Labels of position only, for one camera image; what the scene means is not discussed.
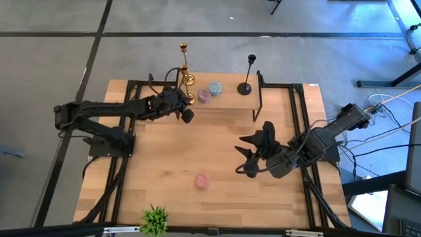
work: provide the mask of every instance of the gold candlestick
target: gold candlestick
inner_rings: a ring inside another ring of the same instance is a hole
[[[188,67],[185,66],[185,65],[182,65],[180,67],[180,71],[183,74],[182,83],[184,85],[186,85],[186,96],[189,97],[189,99],[190,99],[190,105],[193,105],[196,102],[196,97],[192,93],[189,93],[189,89],[188,89],[188,86],[187,86],[187,81],[186,80],[187,80],[187,78],[189,76]]]
[[[186,57],[186,55],[187,55],[187,44],[181,43],[180,49],[182,50],[182,53],[184,55],[184,65],[187,67],[187,57]],[[188,71],[187,71],[187,76],[186,76],[185,82],[186,82],[186,85],[188,85],[188,86],[191,86],[195,83],[195,77],[192,74],[189,74]]]

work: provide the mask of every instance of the wooden tabletop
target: wooden tabletop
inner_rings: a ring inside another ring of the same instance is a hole
[[[207,89],[211,82],[219,82],[222,85],[222,92],[218,96],[213,96],[209,103],[201,103],[198,100],[191,109],[258,109],[259,103],[259,81],[256,74],[250,74],[247,81],[251,86],[249,95],[241,95],[237,92],[238,84],[245,81],[246,74],[228,73],[205,73],[191,72],[195,77],[195,83],[189,86],[189,93],[197,98],[197,92]]]
[[[111,80],[105,101],[123,101],[126,84],[125,80]],[[326,119],[319,87],[303,86],[310,123]],[[141,97],[150,94],[147,86],[142,87]],[[276,139],[282,144],[294,136],[288,90],[263,88],[262,99],[263,108],[255,123],[251,112],[244,109],[193,109],[195,117],[190,124],[176,120],[175,115],[136,122],[136,147],[128,163],[118,223],[141,224],[142,210],[152,204],[166,207],[170,226],[308,228],[299,169],[281,179],[269,172],[252,179],[234,171],[245,162],[234,146],[252,148],[238,138],[254,134],[264,121],[274,123]],[[101,118],[100,122],[116,126],[118,120]],[[104,157],[87,169],[75,221],[83,218],[101,197],[109,164],[110,158]],[[339,218],[350,225],[338,171],[329,163],[318,164],[324,197]],[[210,180],[206,190],[194,185],[199,173]],[[113,203],[112,197],[107,220],[111,219]],[[320,224],[314,197],[313,205],[316,223]]]

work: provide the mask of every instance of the green plant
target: green plant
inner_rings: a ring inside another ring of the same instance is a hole
[[[160,237],[165,234],[168,213],[165,207],[153,208],[151,205],[151,208],[152,210],[143,210],[142,220],[145,224],[140,227],[140,230],[145,235]]]

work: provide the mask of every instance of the black chair leg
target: black chair leg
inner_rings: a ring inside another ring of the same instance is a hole
[[[276,11],[276,9],[278,8],[279,4],[282,2],[282,0],[277,0],[278,3],[276,3],[275,8],[272,10],[272,12],[270,13],[271,15],[273,15]]]

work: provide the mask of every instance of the gray floor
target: gray floor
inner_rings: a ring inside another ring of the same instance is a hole
[[[105,2],[1,1],[0,31],[95,32]],[[418,23],[409,0],[394,2],[406,24]],[[284,0],[275,15],[270,16],[272,6],[258,0],[114,0],[105,30],[399,32],[387,3]],[[145,79],[151,72],[162,79],[169,68],[181,63],[178,44],[182,41],[189,44],[192,70],[244,73],[245,58],[254,53],[257,60],[253,70],[260,70],[267,82],[320,84],[328,117],[350,102],[368,106],[367,97],[377,92],[357,89],[357,80],[392,80],[416,64],[403,39],[103,38],[85,99],[102,100],[112,78]],[[59,143],[53,126],[53,106],[74,99],[92,42],[93,38],[0,38],[0,144],[27,152],[24,159],[1,155],[0,228],[26,227],[31,223]],[[396,95],[402,90],[379,92]],[[403,97],[411,103],[421,100],[420,92]],[[411,120],[412,109],[404,101],[387,105],[401,124]],[[378,115],[374,126],[348,132],[348,139],[366,138],[394,127],[396,124],[387,115]],[[398,132],[362,146],[355,153],[405,144],[408,140],[408,135]],[[80,140],[72,140],[47,224],[71,223],[87,149]],[[378,174],[401,171],[406,165],[406,152],[401,148],[373,153],[359,157],[358,164]],[[346,156],[342,156],[341,167],[352,170]],[[357,169],[357,174],[370,173]]]

